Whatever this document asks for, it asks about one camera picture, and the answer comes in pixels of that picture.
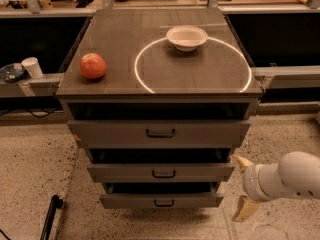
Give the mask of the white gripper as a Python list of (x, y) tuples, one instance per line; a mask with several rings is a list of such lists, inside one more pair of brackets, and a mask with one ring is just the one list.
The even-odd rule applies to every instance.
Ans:
[(241, 195), (238, 199), (237, 210), (233, 216), (234, 222), (245, 222), (259, 208), (262, 202), (270, 201), (271, 198), (263, 191), (260, 186), (259, 172), (261, 164), (253, 165), (247, 158), (233, 155), (231, 157), (242, 176), (242, 185), (248, 196)]

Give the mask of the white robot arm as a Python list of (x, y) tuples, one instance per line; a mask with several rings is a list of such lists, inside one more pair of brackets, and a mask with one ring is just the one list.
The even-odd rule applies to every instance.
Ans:
[(320, 199), (320, 159), (312, 154), (290, 152), (272, 164), (254, 164), (236, 155), (232, 160), (245, 192), (238, 199), (235, 222), (246, 221), (261, 203), (275, 199)]

